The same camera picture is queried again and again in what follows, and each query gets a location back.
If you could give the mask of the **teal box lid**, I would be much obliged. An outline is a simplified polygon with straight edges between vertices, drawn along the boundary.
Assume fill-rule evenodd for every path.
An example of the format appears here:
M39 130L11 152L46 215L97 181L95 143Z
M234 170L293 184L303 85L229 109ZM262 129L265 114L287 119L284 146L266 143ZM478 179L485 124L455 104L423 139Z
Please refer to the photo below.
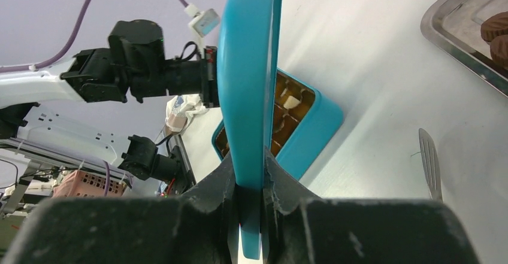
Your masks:
M271 144L282 0L227 0L217 55L243 256L261 256L261 190Z

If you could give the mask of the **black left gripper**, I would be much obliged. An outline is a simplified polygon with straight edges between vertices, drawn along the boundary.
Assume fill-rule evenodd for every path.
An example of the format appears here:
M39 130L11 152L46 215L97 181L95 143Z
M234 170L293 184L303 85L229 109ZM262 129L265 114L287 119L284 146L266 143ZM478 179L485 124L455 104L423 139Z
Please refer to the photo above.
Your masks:
M217 89L217 47L205 46L200 59L201 67L201 91L202 103L207 108L219 107L219 95Z

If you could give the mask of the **teal chocolate box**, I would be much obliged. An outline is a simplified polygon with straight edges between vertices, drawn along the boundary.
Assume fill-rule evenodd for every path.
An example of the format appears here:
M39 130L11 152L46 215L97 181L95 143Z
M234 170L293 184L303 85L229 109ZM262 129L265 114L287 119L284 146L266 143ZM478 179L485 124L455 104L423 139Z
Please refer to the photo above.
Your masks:
M232 157L237 184L258 189L264 157L299 180L343 122L342 109L317 88L284 71L268 77L221 72L219 98L223 120L212 142L220 157Z

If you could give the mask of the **steel serving tongs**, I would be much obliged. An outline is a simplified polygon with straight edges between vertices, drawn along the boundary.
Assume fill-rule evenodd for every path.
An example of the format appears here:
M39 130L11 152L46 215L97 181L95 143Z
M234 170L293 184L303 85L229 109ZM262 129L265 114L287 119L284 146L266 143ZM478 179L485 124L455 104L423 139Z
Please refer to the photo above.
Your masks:
M430 134L419 128L419 146L425 180L432 200L443 201L440 165L435 143Z

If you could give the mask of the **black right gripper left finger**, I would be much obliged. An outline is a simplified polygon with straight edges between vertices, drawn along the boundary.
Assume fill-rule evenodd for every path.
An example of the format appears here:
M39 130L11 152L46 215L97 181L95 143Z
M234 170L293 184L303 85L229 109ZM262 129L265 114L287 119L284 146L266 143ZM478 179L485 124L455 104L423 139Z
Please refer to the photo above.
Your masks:
M5 263L237 263L235 177L226 157L179 196L51 198L32 212Z

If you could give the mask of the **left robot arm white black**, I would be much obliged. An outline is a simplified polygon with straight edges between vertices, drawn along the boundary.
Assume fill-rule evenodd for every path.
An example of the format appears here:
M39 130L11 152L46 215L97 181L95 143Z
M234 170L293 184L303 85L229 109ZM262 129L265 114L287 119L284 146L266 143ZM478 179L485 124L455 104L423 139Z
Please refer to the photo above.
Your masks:
M48 100L138 102L146 98L198 95L219 106L217 48L195 48L166 59L162 28L151 20L119 21L107 48L83 50L70 60L35 71L1 73L1 138L68 147L95 156L140 180L171 180L179 169L149 138L118 136L78 125L45 111Z

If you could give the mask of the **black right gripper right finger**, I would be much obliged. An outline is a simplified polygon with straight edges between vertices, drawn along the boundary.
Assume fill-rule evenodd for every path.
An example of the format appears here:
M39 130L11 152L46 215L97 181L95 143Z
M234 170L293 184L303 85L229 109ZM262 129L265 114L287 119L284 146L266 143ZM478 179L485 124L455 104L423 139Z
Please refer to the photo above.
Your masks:
M325 199L265 151L265 263L478 263L457 216L417 199Z

